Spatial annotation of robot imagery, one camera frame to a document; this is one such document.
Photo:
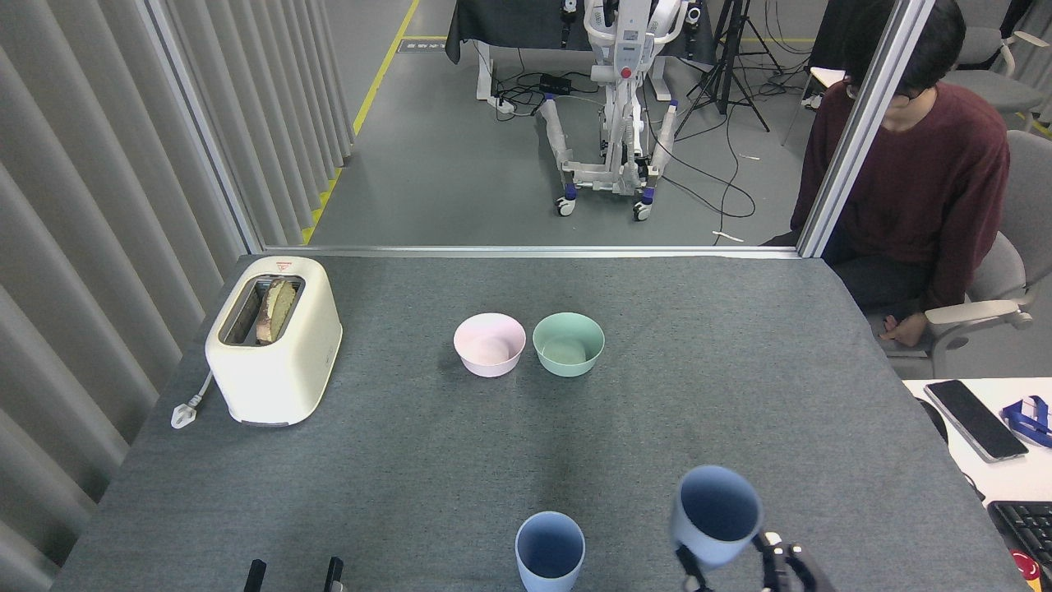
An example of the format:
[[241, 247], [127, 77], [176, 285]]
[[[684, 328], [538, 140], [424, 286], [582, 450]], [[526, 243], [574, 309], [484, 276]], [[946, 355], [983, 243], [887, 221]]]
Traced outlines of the person's left hand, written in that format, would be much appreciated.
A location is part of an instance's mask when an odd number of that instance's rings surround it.
[[884, 332], [881, 340], [895, 341], [904, 346], [917, 346], [920, 336], [927, 331], [929, 320], [924, 313], [914, 313], [898, 319], [894, 315], [884, 318]]

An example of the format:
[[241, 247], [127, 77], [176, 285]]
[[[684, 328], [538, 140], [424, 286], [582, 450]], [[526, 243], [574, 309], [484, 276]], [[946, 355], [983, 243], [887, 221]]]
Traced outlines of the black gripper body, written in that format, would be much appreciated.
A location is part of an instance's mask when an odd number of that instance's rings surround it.
[[825, 572], [820, 569], [818, 562], [808, 548], [804, 548], [800, 543], [789, 544], [787, 562], [796, 576], [800, 577], [805, 591], [837, 591]]

